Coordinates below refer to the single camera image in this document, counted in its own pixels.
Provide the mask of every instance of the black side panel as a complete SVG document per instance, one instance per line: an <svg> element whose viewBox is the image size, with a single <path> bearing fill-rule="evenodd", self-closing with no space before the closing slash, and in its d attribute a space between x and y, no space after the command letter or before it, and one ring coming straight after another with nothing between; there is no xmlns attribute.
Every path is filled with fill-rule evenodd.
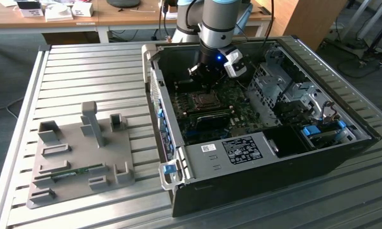
<svg viewBox="0 0 382 229"><path fill-rule="evenodd" d="M312 153L183 186L173 195L172 217L219 207L328 173L344 160L367 150L376 140Z"/></svg>

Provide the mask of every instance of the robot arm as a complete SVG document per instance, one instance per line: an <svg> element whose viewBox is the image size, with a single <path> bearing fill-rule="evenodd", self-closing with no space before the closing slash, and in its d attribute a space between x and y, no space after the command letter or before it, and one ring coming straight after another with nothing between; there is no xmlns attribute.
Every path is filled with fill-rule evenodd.
<svg viewBox="0 0 382 229"><path fill-rule="evenodd" d="M245 72L243 55L231 44L240 12L240 2L241 0L204 0L203 5L201 1L197 0L177 2L177 30L173 42L200 41L197 64L188 71L191 78L207 86L207 90L223 76L223 70L231 78ZM197 23L197 15L200 15L197 12L200 10L203 16L201 22ZM251 4L243 10L241 15L244 18L248 17L249 11Z"/></svg>

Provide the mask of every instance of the green circuit board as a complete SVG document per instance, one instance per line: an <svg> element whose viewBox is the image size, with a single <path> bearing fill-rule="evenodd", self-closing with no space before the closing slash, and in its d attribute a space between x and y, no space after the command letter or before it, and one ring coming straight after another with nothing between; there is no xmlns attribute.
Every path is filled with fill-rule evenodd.
<svg viewBox="0 0 382 229"><path fill-rule="evenodd" d="M263 128L243 87L232 80L209 94L175 93L171 102L185 145L245 135Z"/></svg>

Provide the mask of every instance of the warning label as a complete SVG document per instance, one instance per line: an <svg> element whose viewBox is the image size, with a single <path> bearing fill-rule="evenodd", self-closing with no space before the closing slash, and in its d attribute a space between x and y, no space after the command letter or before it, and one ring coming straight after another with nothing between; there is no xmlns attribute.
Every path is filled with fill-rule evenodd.
<svg viewBox="0 0 382 229"><path fill-rule="evenodd" d="M233 165L261 158L252 137L243 137L221 142L229 161Z"/></svg>

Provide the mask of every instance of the wooden desk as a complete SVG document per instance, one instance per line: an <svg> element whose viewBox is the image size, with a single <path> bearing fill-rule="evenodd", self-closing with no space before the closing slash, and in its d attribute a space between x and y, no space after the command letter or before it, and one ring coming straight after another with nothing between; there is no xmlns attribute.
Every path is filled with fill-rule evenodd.
<svg viewBox="0 0 382 229"><path fill-rule="evenodd" d="M108 31L110 30L158 28L157 0L141 0L138 8L132 8L154 12L136 12L129 9L118 12L118 9L108 5L105 0L92 0L92 3L94 9L92 17L73 17L73 20L52 22L45 22L44 17L23 18L19 12L13 11L13 7L3 7L0 4L0 34L96 31L100 43L108 43ZM249 35L263 36L268 23L269 16L260 12L252 13L247 26L255 28ZM167 28L175 28L176 20L167 20L165 24Z"/></svg>
<svg viewBox="0 0 382 229"><path fill-rule="evenodd" d="M271 11L271 0L256 0ZM346 0L275 0L271 36L296 35L315 50Z"/></svg>
<svg viewBox="0 0 382 229"><path fill-rule="evenodd" d="M97 10L97 0L92 2ZM97 23L97 12L90 18L74 17L74 20L45 22L44 17L23 18L19 12L13 11L13 6L0 4L0 34L96 31Z"/></svg>

